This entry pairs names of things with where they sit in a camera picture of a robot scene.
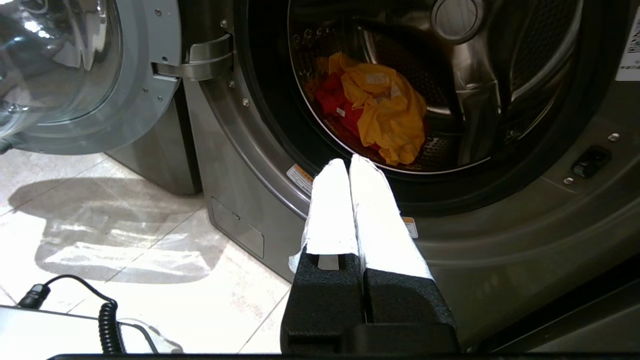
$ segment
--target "washing machine door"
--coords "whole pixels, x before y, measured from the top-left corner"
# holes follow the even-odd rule
[[[127,145],[164,113],[181,76],[211,78],[182,55],[177,0],[3,0],[0,24],[0,151]]]

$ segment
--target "washing machine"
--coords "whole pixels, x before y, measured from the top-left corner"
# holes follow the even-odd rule
[[[640,1],[4,1],[1,146],[102,152],[180,81],[211,224],[291,280],[313,176],[367,156],[471,347],[640,250]],[[402,74],[389,164],[322,115],[318,59]],[[394,246],[394,240],[388,240]]]

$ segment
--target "black cable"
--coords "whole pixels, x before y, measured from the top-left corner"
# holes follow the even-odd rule
[[[120,332],[120,326],[116,321],[118,303],[112,298],[103,295],[93,286],[89,285],[88,282],[78,276],[70,274],[59,275],[44,284],[34,285],[31,290],[27,292],[27,295],[20,300],[18,306],[28,309],[39,309],[51,291],[49,289],[49,285],[60,279],[73,279],[80,282],[95,296],[106,301],[102,306],[100,306],[100,313],[98,313],[98,333],[100,335],[102,353],[105,355],[124,354],[125,349],[122,343],[122,333]]]

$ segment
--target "red cloth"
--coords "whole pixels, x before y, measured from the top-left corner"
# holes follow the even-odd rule
[[[362,116],[363,109],[351,109],[353,104],[344,96],[342,80],[340,80],[342,74],[343,72],[329,74],[322,86],[318,88],[316,99],[320,102],[324,115],[333,115],[342,119],[344,126],[360,138],[358,120]],[[373,144],[371,147],[376,150],[380,149],[377,144]]]

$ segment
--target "warning label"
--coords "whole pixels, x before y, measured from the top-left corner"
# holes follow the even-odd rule
[[[409,236],[411,236],[412,239],[417,239],[418,228],[415,226],[415,219],[410,217],[402,217],[402,220],[404,221],[406,229],[409,230]]]
[[[311,186],[314,183],[314,178],[306,171],[302,170],[298,164],[294,164],[289,170],[287,170],[287,176],[289,176],[289,179],[291,179],[294,184],[298,185],[302,191],[307,193],[307,195],[311,195]]]
[[[640,81],[640,6],[631,25],[625,52],[622,54],[616,81]]]

